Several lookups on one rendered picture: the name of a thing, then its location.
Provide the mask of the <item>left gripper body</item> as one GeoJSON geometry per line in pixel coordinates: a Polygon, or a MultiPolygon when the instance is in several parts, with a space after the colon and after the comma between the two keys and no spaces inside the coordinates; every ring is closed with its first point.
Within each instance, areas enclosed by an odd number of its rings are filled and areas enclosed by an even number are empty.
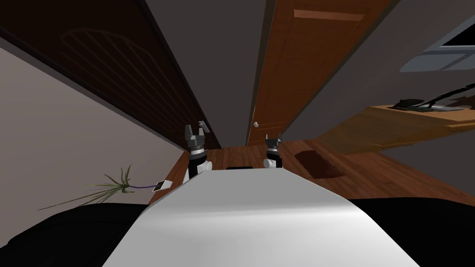
{"type": "Polygon", "coordinates": [[[204,135],[186,135],[185,136],[187,148],[190,151],[204,149],[205,136],[204,135]]]}

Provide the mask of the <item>dark brown floor mat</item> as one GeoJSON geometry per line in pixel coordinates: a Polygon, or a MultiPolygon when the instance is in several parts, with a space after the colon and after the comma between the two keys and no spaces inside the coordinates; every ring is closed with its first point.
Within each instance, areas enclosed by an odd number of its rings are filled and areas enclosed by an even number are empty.
{"type": "Polygon", "coordinates": [[[345,176],[345,173],[315,150],[302,151],[295,154],[294,157],[314,179],[340,178],[345,176]]]}

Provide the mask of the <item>brown wooden door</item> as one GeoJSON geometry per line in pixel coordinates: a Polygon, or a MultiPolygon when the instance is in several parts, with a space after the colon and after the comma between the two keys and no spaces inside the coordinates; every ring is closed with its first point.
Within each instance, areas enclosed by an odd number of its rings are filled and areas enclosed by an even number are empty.
{"type": "Polygon", "coordinates": [[[391,2],[276,0],[249,146],[290,127],[391,2]]]}

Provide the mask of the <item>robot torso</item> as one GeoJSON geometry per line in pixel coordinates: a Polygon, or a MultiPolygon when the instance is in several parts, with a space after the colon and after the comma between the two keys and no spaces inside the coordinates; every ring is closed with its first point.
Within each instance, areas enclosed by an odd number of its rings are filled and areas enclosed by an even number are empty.
{"type": "Polygon", "coordinates": [[[282,168],[213,170],[150,205],[103,267],[419,267],[360,208],[282,168]]]}

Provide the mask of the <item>green plant in white pot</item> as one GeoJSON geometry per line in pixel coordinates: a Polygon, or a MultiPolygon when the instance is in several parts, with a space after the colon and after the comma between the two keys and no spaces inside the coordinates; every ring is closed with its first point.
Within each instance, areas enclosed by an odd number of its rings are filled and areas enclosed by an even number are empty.
{"type": "Polygon", "coordinates": [[[39,211],[41,210],[46,210],[46,209],[51,209],[54,207],[58,207],[61,205],[73,203],[76,201],[80,200],[85,200],[84,203],[80,204],[79,206],[86,206],[90,204],[99,204],[99,203],[104,203],[108,199],[110,199],[113,195],[117,193],[122,193],[122,194],[132,194],[135,192],[135,190],[141,190],[141,189],[151,189],[152,192],[157,192],[157,191],[162,191],[165,189],[170,189],[171,186],[173,185],[173,181],[171,180],[162,180],[154,185],[149,185],[149,186],[134,186],[130,184],[130,170],[131,170],[131,165],[125,170],[121,168],[121,175],[120,175],[120,181],[115,180],[112,178],[110,175],[105,174],[105,177],[110,180],[110,183],[102,183],[102,184],[95,184],[93,185],[96,187],[96,189],[91,190],[91,194],[74,198],[72,200],[68,200],[66,202],[58,203],[52,206],[47,206],[44,208],[40,208],[39,211]]]}

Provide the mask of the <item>wooden desk with black lamp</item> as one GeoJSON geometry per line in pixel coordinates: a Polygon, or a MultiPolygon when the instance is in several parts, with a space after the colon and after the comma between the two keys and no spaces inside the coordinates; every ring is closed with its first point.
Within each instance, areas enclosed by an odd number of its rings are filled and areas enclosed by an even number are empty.
{"type": "Polygon", "coordinates": [[[475,88],[475,83],[430,101],[402,99],[370,106],[320,135],[317,140],[344,154],[373,153],[475,129],[475,109],[437,106],[436,102],[475,88]]]}

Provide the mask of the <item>dark brown panelled door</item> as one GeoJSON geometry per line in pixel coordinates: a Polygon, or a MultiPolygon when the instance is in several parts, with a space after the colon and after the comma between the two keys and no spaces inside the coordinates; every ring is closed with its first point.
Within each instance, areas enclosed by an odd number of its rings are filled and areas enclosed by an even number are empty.
{"type": "Polygon", "coordinates": [[[0,0],[0,37],[179,147],[206,121],[145,0],[0,0]]]}

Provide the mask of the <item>grey framed window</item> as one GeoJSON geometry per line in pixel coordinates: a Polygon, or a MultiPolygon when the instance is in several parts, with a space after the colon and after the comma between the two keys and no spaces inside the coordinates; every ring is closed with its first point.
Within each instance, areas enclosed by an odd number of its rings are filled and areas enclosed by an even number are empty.
{"type": "Polygon", "coordinates": [[[462,22],[420,55],[404,64],[400,72],[475,69],[475,15],[462,22]]]}

